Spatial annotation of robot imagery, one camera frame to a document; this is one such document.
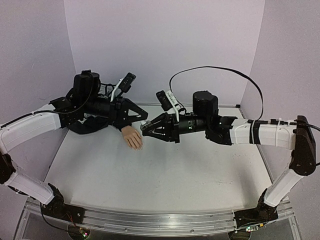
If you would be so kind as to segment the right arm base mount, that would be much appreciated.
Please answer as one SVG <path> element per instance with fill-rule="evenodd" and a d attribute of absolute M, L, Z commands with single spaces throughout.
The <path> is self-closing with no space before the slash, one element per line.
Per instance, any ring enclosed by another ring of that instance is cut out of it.
<path fill-rule="evenodd" d="M 265 189 L 259 197 L 256 207 L 237 210 L 234 212 L 233 219 L 235 220 L 236 230 L 266 224 L 278 219 L 277 207 L 272 207 L 264 203 L 266 191 L 267 189 Z"/>

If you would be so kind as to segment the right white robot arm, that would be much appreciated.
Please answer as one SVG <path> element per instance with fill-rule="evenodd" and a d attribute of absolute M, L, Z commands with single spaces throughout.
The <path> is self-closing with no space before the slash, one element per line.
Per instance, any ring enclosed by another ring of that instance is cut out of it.
<path fill-rule="evenodd" d="M 170 90 L 159 91 L 156 97 L 164 112 L 141 123 L 143 136 L 179 143 L 183 134 L 204 132 L 207 140 L 219 145 L 251 144 L 290 150 L 290 163 L 262 195 L 265 205 L 275 208 L 303 177 L 316 170 L 316 141 L 312 126 L 302 115 L 295 120 L 220 116 L 218 98 L 208 91 L 193 93 L 192 112 L 181 114 L 184 108 Z"/>

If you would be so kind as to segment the clear nail polish bottle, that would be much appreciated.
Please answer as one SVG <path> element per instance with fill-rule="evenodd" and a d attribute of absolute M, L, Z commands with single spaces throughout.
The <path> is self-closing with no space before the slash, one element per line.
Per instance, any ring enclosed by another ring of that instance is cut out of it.
<path fill-rule="evenodd" d="M 150 121 L 147 121 L 147 124 L 140 125 L 142 131 L 149 131 L 152 128 L 153 124 Z"/>

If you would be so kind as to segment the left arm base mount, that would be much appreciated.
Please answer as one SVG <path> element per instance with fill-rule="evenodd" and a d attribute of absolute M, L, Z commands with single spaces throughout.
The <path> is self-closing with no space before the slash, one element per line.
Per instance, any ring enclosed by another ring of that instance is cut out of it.
<path fill-rule="evenodd" d="M 48 204 L 41 205 L 41 213 L 55 219 L 69 221 L 74 224 L 82 224 L 85 209 L 80 206 L 65 203 L 64 197 L 58 188 L 51 183 L 48 183 L 48 186 L 53 192 L 53 199 Z"/>

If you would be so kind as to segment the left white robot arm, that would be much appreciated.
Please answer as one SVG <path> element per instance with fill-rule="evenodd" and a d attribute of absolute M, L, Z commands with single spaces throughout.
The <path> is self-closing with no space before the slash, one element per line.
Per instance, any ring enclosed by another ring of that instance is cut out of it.
<path fill-rule="evenodd" d="M 100 75 L 83 70 L 75 75 L 68 94 L 56 98 L 36 111 L 0 126 L 0 183 L 43 205 L 56 218 L 64 218 L 67 206 L 59 190 L 52 184 L 28 176 L 12 161 L 9 152 L 15 147 L 47 132 L 89 126 L 96 132 L 107 126 L 117 128 L 127 145 L 135 150 L 143 146 L 141 134 L 132 126 L 144 121 L 148 113 L 123 97 L 136 76 L 127 73 L 117 84 L 101 83 Z"/>

